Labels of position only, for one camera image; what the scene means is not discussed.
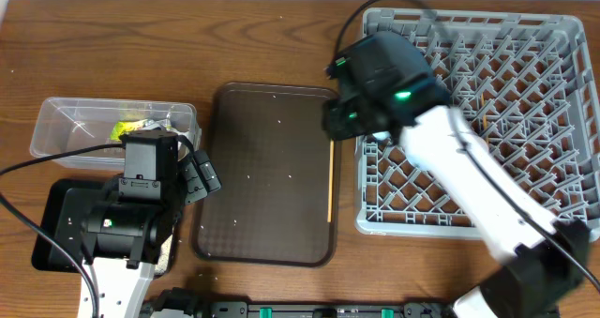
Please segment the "yellow foil snack wrapper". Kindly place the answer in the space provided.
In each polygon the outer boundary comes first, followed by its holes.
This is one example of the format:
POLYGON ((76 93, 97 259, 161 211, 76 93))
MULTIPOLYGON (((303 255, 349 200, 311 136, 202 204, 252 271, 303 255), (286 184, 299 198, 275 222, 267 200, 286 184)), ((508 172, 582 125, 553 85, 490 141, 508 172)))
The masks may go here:
POLYGON ((138 121, 118 121, 112 128, 109 139, 111 141, 119 142, 120 136, 126 133, 130 133, 135 130, 173 130, 172 123, 169 119, 154 120, 154 119, 143 119, 138 121))

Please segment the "wooden chopstick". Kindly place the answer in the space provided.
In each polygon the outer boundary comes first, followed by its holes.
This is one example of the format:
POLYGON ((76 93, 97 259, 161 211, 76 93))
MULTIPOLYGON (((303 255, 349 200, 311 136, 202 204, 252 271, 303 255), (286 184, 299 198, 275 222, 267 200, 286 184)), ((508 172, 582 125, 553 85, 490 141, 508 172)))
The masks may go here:
MULTIPOLYGON (((487 114, 486 114, 486 111, 484 110, 484 108, 486 106, 486 100, 485 100, 484 93, 482 93, 480 100, 481 100, 481 111, 483 112, 483 115, 481 117, 481 131, 483 132, 484 130, 487 130, 487 128, 488 128, 487 114)), ((486 145, 489 145, 488 136, 484 136, 484 140, 486 142, 486 145)))
POLYGON ((334 166, 335 166, 335 144, 329 142, 329 166, 328 166, 328 202, 327 202, 327 222, 331 223, 333 218, 334 201, 334 166))

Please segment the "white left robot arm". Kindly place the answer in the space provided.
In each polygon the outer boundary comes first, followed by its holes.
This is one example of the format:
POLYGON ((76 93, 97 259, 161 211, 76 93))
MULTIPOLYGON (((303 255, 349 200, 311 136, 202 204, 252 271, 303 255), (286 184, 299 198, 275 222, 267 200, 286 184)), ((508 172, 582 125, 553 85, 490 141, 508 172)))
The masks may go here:
POLYGON ((81 317, 136 317, 155 277, 162 245, 183 208, 220 189, 208 155, 184 135, 136 130, 120 137, 125 168, 82 221, 81 317))

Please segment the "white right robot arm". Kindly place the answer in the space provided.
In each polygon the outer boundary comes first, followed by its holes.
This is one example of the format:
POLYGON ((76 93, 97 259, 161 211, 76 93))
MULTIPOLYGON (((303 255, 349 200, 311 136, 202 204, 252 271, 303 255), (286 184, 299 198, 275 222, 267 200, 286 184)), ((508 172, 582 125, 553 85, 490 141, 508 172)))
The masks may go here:
POLYGON ((500 264, 447 316, 538 317, 583 281, 596 283, 587 267, 588 226, 559 221, 513 180, 406 38, 378 32, 335 48, 327 74, 339 87, 323 107, 328 137, 378 135, 402 147, 469 217, 500 264))

